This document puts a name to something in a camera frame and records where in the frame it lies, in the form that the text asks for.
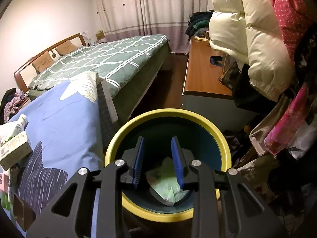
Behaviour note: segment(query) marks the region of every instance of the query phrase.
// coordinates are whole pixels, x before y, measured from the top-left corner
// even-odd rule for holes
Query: crumpled paper
[[[168,202],[176,203],[188,193],[177,183],[173,160],[170,157],[166,157],[161,166],[147,171],[145,176],[153,190]]]

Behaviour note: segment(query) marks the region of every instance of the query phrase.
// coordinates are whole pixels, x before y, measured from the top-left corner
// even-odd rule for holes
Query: metal bolt
[[[199,160],[193,160],[193,161],[191,162],[191,164],[192,164],[193,166],[200,166],[200,165],[201,165],[201,162],[200,162]]]
[[[124,165],[124,160],[122,160],[122,159],[118,159],[116,162],[115,162],[115,165],[116,166],[122,166],[122,165]]]
[[[87,168],[80,168],[79,170],[78,170],[78,173],[81,175],[81,176],[83,176],[83,175],[85,175],[86,173],[88,172],[88,169]]]
[[[235,175],[238,174],[238,171],[237,171],[236,169],[234,169],[234,168],[230,168],[230,169],[228,170],[228,173],[229,173],[230,175],[232,175],[232,176],[235,176]]]

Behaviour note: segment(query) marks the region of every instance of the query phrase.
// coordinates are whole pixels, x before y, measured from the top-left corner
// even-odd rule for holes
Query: white bottle
[[[9,130],[7,137],[4,139],[4,143],[7,143],[13,137],[17,136],[20,132],[24,131],[26,124],[28,123],[28,118],[25,114],[19,116],[19,119],[15,121],[14,128]]]

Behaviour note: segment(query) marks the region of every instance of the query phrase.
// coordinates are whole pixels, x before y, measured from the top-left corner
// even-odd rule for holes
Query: yellow rim
[[[146,122],[148,120],[158,118],[158,117],[181,117],[188,120],[191,120],[200,126],[202,126],[206,131],[208,131],[213,138],[215,139],[218,148],[220,150],[221,155],[221,170],[226,171],[231,167],[231,156],[230,156],[230,150],[229,146],[226,142],[226,139],[222,135],[222,133],[218,130],[218,128],[212,124],[209,120],[202,117],[201,115],[197,113],[193,113],[187,110],[183,109],[174,109],[174,108],[167,108],[167,109],[158,109],[153,110],[147,113],[143,113],[129,122],[127,122],[124,126],[121,127],[121,129],[115,134],[115,136],[112,138],[109,147],[107,149],[106,157],[105,157],[105,166],[110,164],[115,159],[115,154],[117,152],[117,149],[122,142],[123,138],[135,127],[142,124],[143,122]],[[219,190],[216,190],[216,196],[217,198],[220,197]],[[123,193],[122,193],[122,205],[129,210],[131,213],[155,222],[178,222],[183,221],[189,218],[193,217],[193,209],[189,209],[183,212],[173,213],[173,214],[162,214],[162,213],[156,213],[152,212],[146,209],[143,209],[142,207],[136,205],[131,200],[129,200]]]

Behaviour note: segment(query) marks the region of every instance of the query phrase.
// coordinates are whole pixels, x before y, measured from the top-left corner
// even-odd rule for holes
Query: pink box
[[[0,173],[0,190],[8,193],[9,176]]]

